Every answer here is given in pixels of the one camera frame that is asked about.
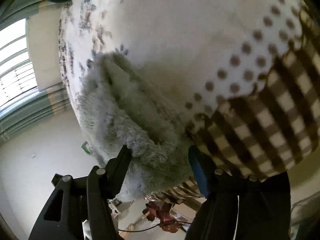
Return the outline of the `barred window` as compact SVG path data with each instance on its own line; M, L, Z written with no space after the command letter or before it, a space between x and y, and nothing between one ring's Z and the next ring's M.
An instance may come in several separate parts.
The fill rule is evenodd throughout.
M1 30L1 109L37 88L27 39L27 20Z

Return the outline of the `left teal curtain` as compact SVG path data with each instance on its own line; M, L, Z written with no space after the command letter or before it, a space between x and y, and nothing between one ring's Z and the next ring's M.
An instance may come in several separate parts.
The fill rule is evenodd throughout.
M63 83L47 89L31 90L1 111L1 144L31 125L71 106Z

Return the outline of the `floral bed quilt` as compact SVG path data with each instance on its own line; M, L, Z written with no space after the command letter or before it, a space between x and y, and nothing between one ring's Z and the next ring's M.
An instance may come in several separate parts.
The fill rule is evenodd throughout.
M265 181L319 148L319 25L306 0L67 2L59 61L77 121L87 61L106 53L124 55L231 176ZM200 195L192 173L145 197Z

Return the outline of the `teal curtain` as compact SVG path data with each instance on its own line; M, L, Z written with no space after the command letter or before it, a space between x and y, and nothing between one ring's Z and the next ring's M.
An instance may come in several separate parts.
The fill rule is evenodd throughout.
M71 106L63 83L47 89L31 90L1 111L1 144L31 125Z
M1 2L1 25L10 25L23 18L29 18L48 5L50 5L48 0L3 0Z

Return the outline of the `right teal curtain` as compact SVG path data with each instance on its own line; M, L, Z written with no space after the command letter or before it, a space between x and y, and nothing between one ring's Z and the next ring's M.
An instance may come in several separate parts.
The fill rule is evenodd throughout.
M1 25L10 25L23 18L29 18L48 5L50 5L48 0L3 0L1 2Z

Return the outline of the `grey fleece pants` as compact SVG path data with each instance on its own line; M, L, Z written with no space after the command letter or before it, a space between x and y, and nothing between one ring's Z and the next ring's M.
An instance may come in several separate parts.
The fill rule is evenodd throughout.
M132 152L119 199L165 191L192 175L191 140L179 112L137 75L124 55L98 54L88 60L76 101L80 127L101 164L123 146Z

